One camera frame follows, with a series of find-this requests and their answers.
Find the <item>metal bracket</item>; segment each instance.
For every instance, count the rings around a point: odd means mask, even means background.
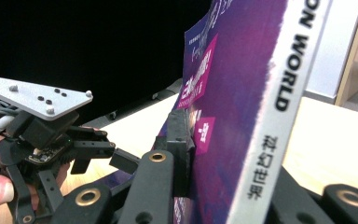
[[[92,93],[0,77],[0,100],[41,119],[55,120],[91,102]]]

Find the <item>cable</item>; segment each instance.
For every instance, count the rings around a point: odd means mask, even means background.
[[[10,105],[4,101],[0,101],[0,114],[10,115],[15,117],[16,115],[19,114],[19,110],[14,105]]]

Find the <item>book cover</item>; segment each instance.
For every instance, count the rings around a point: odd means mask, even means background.
[[[329,8],[320,0],[214,0],[185,33],[174,108],[188,109],[197,149],[174,223],[264,222]]]

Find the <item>robotic hand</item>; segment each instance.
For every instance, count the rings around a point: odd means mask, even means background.
[[[79,116],[75,109],[92,100],[90,91],[0,78],[0,100],[5,101],[0,103],[5,104],[0,106],[0,134],[5,137],[0,141],[0,175],[14,186],[15,198],[7,204],[14,223],[63,223],[74,218],[88,223],[172,221],[172,198],[187,194],[194,151],[185,110],[170,114],[168,136],[158,137],[155,150],[139,159],[116,148],[104,131],[72,126]],[[91,183],[62,196],[55,181],[60,167],[74,161],[71,174],[83,174],[91,159],[100,158],[111,158],[110,165],[137,174],[119,188]],[[28,185],[39,197],[36,210]],[[145,206],[154,212],[145,213]]]

